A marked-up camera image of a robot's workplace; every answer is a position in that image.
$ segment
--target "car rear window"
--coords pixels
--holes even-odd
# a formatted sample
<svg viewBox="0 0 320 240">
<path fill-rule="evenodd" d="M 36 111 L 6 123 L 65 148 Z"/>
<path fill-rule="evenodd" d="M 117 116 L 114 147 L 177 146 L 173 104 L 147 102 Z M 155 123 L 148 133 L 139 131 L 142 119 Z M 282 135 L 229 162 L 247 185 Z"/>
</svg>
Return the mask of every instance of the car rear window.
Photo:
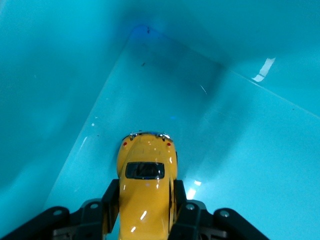
<svg viewBox="0 0 320 240">
<path fill-rule="evenodd" d="M 130 162 L 126 165 L 128 179 L 163 179 L 165 166 L 159 162 Z"/>
</svg>

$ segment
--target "blue plastic container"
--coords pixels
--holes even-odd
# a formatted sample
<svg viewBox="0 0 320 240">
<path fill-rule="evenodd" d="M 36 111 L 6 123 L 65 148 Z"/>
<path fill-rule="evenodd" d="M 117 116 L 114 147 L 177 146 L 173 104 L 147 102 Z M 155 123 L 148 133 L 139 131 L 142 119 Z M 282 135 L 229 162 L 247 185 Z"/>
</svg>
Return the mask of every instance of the blue plastic container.
<svg viewBox="0 0 320 240">
<path fill-rule="evenodd" d="M 116 178 L 166 131 L 187 197 L 320 238 L 320 2 L 0 2 L 0 237 Z M 117 239 L 117 226 L 109 239 Z"/>
</svg>

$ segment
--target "scratch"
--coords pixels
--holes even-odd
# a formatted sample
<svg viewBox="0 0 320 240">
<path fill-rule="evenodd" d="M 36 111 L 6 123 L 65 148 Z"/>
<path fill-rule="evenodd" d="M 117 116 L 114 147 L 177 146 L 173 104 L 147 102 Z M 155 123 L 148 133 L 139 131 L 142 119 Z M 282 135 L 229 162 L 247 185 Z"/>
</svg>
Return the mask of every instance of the scratch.
<svg viewBox="0 0 320 240">
<path fill-rule="evenodd" d="M 203 91 L 205 92 L 205 94 L 207 94 L 206 90 L 204 89 L 204 87 L 200 84 L 200 87 L 203 89 Z"/>
</svg>

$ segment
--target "car body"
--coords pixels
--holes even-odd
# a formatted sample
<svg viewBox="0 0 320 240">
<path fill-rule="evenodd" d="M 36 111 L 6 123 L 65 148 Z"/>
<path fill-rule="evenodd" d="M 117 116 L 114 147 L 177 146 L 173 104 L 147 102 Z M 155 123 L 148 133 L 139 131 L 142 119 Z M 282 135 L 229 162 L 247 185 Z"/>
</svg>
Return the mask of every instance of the car body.
<svg viewBox="0 0 320 240">
<path fill-rule="evenodd" d="M 136 132 L 117 158 L 120 240 L 167 240 L 176 217 L 177 153 L 164 133 Z"/>
</svg>

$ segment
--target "car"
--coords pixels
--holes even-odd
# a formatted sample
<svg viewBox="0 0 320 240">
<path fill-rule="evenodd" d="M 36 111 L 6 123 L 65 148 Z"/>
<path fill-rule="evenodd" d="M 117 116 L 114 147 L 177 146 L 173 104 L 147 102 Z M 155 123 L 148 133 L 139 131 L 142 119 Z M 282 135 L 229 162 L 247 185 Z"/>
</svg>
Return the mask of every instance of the car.
<svg viewBox="0 0 320 240">
<path fill-rule="evenodd" d="M 139 131 L 122 140 L 117 157 L 119 240 L 167 240 L 177 216 L 177 152 L 165 133 Z"/>
</svg>

